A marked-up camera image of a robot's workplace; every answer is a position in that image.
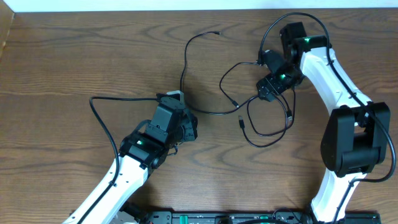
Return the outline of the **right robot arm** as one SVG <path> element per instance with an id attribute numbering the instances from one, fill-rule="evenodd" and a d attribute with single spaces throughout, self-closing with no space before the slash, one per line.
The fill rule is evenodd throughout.
<path id="1" fill-rule="evenodd" d="M 259 98 L 273 101 L 307 78 L 329 113 L 320 144 L 325 175 L 301 222 L 345 222 L 356 186 L 385 159 L 391 143 L 390 109 L 384 102 L 373 102 L 350 80 L 327 34 L 309 36 L 303 24 L 295 22 L 280 30 L 280 39 L 282 55 L 273 50 L 259 53 L 260 64 L 270 71 L 257 83 Z"/>

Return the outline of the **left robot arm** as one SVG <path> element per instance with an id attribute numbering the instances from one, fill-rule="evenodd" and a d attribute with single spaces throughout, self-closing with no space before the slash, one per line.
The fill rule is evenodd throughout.
<path id="1" fill-rule="evenodd" d="M 127 199 L 144 185 L 178 144 L 196 140 L 198 119 L 178 103 L 158 105 L 121 143 L 108 173 L 65 223 L 110 223 Z"/>

